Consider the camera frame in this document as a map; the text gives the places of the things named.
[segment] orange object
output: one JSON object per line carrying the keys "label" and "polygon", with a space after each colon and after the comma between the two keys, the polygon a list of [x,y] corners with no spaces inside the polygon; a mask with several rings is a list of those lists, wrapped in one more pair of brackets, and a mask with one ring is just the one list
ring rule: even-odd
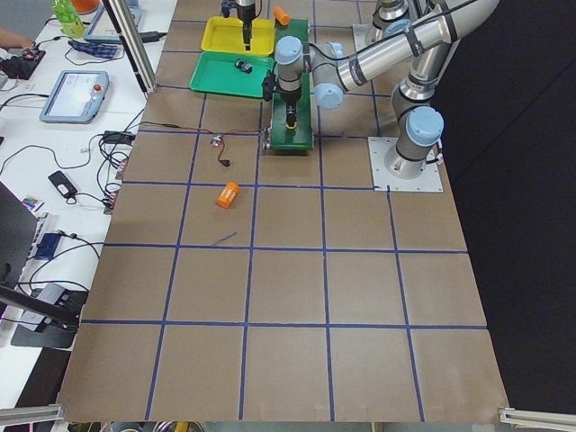
{"label": "orange object", "polygon": [[79,14],[90,14],[100,5],[100,0],[72,0],[72,5]]}
{"label": "orange object", "polygon": [[224,186],[224,189],[222,189],[222,192],[220,192],[220,195],[218,195],[216,203],[218,203],[220,207],[228,209],[234,201],[234,198],[236,198],[236,195],[238,195],[239,190],[240,186],[234,182],[228,182],[226,186]]}
{"label": "orange object", "polygon": [[290,15],[286,13],[282,7],[277,6],[272,12],[281,25],[288,25],[290,22]]}

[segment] power adapter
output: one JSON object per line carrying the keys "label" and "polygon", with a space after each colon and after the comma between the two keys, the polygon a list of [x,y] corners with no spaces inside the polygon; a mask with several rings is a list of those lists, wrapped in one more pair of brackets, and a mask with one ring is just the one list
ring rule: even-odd
{"label": "power adapter", "polygon": [[104,144],[130,145],[135,139],[136,135],[134,135],[132,132],[105,130],[102,134],[102,141]]}

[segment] blue device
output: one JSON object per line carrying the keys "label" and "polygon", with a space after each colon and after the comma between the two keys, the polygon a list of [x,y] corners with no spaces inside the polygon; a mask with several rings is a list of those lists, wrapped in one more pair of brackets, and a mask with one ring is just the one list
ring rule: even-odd
{"label": "blue device", "polygon": [[110,80],[104,71],[64,70],[60,73],[40,120],[46,123],[89,123],[98,113]]}
{"label": "blue device", "polygon": [[[129,7],[130,13],[132,14],[132,19],[134,20],[134,24],[138,27],[140,24],[140,20],[142,19],[142,11],[136,5],[132,5]],[[100,42],[100,43],[120,43],[120,39],[118,38],[118,34],[114,29],[112,21],[104,8],[104,5],[101,4],[94,18],[90,22],[90,25],[86,29],[84,33],[84,39],[88,42]]]}

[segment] green tray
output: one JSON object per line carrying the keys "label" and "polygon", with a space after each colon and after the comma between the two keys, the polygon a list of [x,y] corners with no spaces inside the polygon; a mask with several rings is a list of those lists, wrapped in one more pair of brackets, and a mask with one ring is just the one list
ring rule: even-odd
{"label": "green tray", "polygon": [[[234,66],[238,59],[252,65],[250,74]],[[274,59],[269,57],[205,51],[198,59],[190,88],[197,92],[262,99],[262,81],[273,64]]]}
{"label": "green tray", "polygon": [[[287,26],[276,25],[276,40],[283,36],[295,36],[303,42],[308,41],[308,20],[290,20]],[[294,130],[286,129],[286,103],[278,93],[272,101],[272,128],[270,148],[273,150],[312,150],[314,134],[312,132],[310,103],[310,74],[302,75],[302,97],[296,104],[298,126]]]}

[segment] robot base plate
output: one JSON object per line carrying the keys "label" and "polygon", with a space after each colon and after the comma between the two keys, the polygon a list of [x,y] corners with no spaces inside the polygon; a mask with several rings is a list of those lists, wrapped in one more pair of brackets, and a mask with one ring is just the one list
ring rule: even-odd
{"label": "robot base plate", "polygon": [[[443,192],[442,181],[438,173],[437,164],[426,165],[424,172],[413,180],[404,180],[393,175],[384,164],[384,157],[388,149],[396,145],[398,138],[369,137],[370,163],[372,165],[372,179],[375,191],[393,192]],[[433,159],[434,151],[430,150],[428,159]]]}

